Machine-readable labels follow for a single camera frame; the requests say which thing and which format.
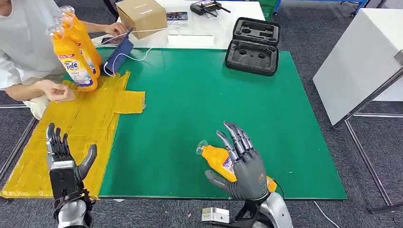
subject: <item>bottle cap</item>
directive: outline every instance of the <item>bottle cap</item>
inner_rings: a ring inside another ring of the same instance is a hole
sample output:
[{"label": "bottle cap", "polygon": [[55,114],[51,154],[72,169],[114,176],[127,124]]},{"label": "bottle cap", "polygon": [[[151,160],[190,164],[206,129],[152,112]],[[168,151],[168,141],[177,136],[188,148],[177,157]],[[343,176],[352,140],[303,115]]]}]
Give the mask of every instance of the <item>bottle cap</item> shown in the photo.
[{"label": "bottle cap", "polygon": [[59,12],[69,15],[71,17],[76,15],[76,11],[71,6],[62,6],[59,8]]},{"label": "bottle cap", "polygon": [[202,155],[203,154],[203,150],[204,147],[208,146],[209,143],[207,142],[207,140],[202,140],[198,145],[197,145],[197,149],[196,149],[196,154],[197,155]]},{"label": "bottle cap", "polygon": [[61,15],[55,17],[55,21],[60,24],[64,29],[69,29],[73,27],[73,18],[68,15]]},{"label": "bottle cap", "polygon": [[52,39],[60,39],[64,36],[64,29],[61,25],[50,26],[46,29],[46,34]]}]

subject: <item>yellow cloth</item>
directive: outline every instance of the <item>yellow cloth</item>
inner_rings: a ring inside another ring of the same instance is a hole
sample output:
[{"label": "yellow cloth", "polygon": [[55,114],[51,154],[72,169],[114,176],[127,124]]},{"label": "yellow cloth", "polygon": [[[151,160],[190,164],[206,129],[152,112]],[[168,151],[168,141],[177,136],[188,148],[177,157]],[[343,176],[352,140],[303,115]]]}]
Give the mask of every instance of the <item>yellow cloth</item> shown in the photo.
[{"label": "yellow cloth", "polygon": [[100,77],[98,89],[82,93],[69,82],[76,99],[50,103],[35,128],[28,144],[1,195],[6,198],[52,198],[45,154],[45,131],[50,122],[68,133],[68,144],[77,165],[87,154],[89,145],[96,143],[98,155],[84,180],[90,195],[97,196],[104,178],[119,114],[141,113],[145,92],[124,91],[130,72],[123,76]]}]

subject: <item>tide detergent bottle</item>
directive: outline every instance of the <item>tide detergent bottle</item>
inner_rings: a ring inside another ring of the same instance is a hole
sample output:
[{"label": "tide detergent bottle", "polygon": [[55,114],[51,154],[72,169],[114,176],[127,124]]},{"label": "tide detergent bottle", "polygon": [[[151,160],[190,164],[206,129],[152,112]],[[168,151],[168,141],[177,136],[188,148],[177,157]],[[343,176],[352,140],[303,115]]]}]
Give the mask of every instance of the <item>tide detergent bottle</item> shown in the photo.
[{"label": "tide detergent bottle", "polygon": [[[196,154],[205,158],[209,166],[228,181],[235,182],[237,180],[227,150],[211,146],[206,140],[203,140],[197,146]],[[266,176],[266,184],[269,192],[274,192],[277,188],[277,184],[269,176]]]},{"label": "tide detergent bottle", "polygon": [[64,36],[63,27],[51,26],[46,32],[52,39],[55,54],[78,89],[82,92],[95,90],[98,87],[97,75],[93,73],[76,44]]},{"label": "tide detergent bottle", "polygon": [[80,21],[77,18],[74,8],[71,6],[63,6],[59,8],[59,12],[67,16],[70,16],[73,19],[73,27],[75,29],[75,33],[77,33],[80,36],[82,44],[86,46],[92,62],[94,63],[94,65],[97,65],[98,67],[101,66],[102,58],[96,51],[95,46],[92,44],[86,26],[82,21]]},{"label": "tide detergent bottle", "polygon": [[91,68],[93,74],[97,77],[100,75],[99,65],[94,64],[94,60],[90,57],[90,47],[82,42],[82,37],[79,35],[79,32],[75,27],[73,27],[73,18],[68,15],[61,15],[55,18],[55,21],[59,23],[64,29],[64,37],[73,41],[78,49],[80,50],[81,54],[83,55],[84,59],[86,60],[87,64]]}]

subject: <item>black carrying case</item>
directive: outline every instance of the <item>black carrying case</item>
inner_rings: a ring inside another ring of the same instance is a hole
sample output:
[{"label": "black carrying case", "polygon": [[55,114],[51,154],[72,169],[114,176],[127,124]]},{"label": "black carrying case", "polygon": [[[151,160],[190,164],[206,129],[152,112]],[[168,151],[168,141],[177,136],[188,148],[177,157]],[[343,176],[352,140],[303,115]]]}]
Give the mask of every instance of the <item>black carrying case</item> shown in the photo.
[{"label": "black carrying case", "polygon": [[277,71],[281,28],[278,23],[238,18],[225,56],[228,68],[272,76]]}]

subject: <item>bottle label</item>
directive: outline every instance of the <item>bottle label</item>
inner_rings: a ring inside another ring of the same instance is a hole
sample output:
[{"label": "bottle label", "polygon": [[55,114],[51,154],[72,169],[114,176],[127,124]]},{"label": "bottle label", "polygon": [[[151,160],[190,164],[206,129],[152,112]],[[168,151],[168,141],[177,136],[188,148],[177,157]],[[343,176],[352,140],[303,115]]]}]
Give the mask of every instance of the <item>bottle label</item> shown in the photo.
[{"label": "bottle label", "polygon": [[231,172],[232,174],[235,175],[235,173],[234,173],[234,166],[232,165],[232,160],[231,160],[230,157],[228,157],[228,158],[224,161],[224,163],[222,164],[222,167],[223,167],[225,170],[227,170],[227,171],[229,171],[229,172]]},{"label": "bottle label", "polygon": [[90,75],[85,67],[80,66],[80,63],[73,59],[74,54],[58,55],[67,73],[78,87],[87,87],[93,84]]},{"label": "bottle label", "polygon": [[96,74],[96,70],[95,70],[94,64],[92,63],[91,57],[89,56],[89,54],[88,54],[86,51],[84,51],[84,50],[82,49],[81,43],[76,43],[76,45],[77,45],[77,47],[79,48],[81,55],[82,55],[82,56],[84,57],[84,59],[86,60],[86,62],[87,62],[87,64],[88,64],[89,68],[92,70],[92,73],[93,73],[93,74]]}]

